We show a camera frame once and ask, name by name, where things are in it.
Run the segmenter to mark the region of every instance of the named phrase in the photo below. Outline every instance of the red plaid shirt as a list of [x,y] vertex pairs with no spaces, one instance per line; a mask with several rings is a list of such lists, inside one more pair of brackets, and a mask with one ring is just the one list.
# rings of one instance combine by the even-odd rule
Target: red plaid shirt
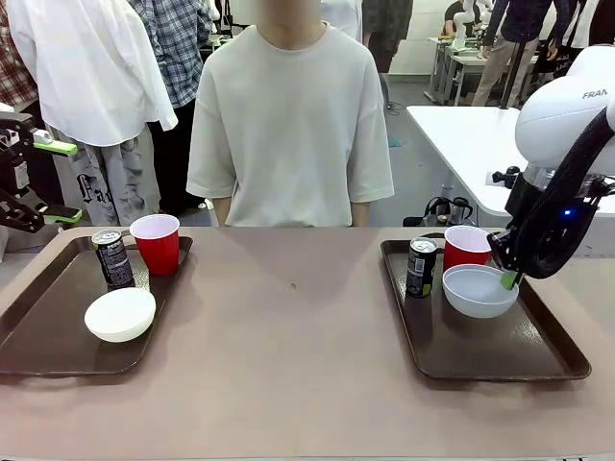
[[5,0],[0,0],[0,103],[16,106],[37,97],[37,84],[12,42]]

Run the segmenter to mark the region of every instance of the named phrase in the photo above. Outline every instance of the blue plaid shirt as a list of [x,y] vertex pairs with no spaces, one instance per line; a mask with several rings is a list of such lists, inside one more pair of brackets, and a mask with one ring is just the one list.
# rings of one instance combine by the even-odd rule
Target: blue plaid shirt
[[555,45],[561,45],[566,29],[570,25],[569,0],[496,0],[489,27],[482,42],[485,46],[492,46],[502,16],[508,7],[506,19],[502,25],[502,36],[514,43],[533,41],[540,36],[545,17],[555,1],[557,20],[555,22]]
[[175,109],[196,98],[211,15],[207,0],[128,0],[152,42],[160,73]]

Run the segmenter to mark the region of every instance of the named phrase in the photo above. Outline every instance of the hand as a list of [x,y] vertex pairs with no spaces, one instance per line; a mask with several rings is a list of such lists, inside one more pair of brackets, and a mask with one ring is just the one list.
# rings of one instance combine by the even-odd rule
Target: hand
[[557,58],[557,51],[558,49],[554,43],[549,45],[549,53],[547,53],[547,61],[553,61],[555,58]]

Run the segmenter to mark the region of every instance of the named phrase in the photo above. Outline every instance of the red plastic cup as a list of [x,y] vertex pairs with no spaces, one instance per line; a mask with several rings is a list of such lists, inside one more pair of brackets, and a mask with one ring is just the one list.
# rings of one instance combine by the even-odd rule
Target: red plastic cup
[[491,256],[487,241],[489,232],[471,226],[454,226],[446,229],[444,238],[444,270],[459,264],[486,264]]
[[155,276],[170,276],[180,261],[180,221],[168,214],[152,214],[131,225],[138,250]]

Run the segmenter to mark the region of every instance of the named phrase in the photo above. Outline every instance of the can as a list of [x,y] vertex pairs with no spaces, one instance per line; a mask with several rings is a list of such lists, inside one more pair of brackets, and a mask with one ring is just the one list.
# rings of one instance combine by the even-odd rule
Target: can
[[410,241],[407,261],[406,293],[412,298],[425,298],[431,293],[438,244],[427,237]]
[[120,230],[100,230],[92,236],[92,244],[108,286],[126,286],[135,280]]

